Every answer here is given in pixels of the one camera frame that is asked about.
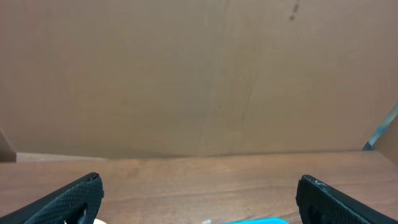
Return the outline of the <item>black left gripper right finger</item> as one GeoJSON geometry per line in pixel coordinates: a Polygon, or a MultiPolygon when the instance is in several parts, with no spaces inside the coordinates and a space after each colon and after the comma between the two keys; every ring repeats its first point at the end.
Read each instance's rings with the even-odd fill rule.
{"type": "Polygon", "coordinates": [[[303,224],[397,224],[311,175],[299,180],[296,203],[303,224]]]}

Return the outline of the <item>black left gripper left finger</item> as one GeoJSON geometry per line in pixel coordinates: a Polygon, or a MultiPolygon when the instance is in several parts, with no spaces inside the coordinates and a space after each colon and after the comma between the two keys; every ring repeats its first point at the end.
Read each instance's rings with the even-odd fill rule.
{"type": "Polygon", "coordinates": [[[1,224],[93,224],[103,197],[101,177],[91,172],[1,217],[1,224]]]}

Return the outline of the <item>white plate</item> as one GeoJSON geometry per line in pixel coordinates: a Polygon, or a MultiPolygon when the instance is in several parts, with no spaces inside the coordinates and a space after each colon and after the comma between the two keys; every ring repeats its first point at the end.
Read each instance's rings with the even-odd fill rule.
{"type": "Polygon", "coordinates": [[[107,224],[106,222],[99,220],[99,219],[95,219],[93,224],[107,224]]]}

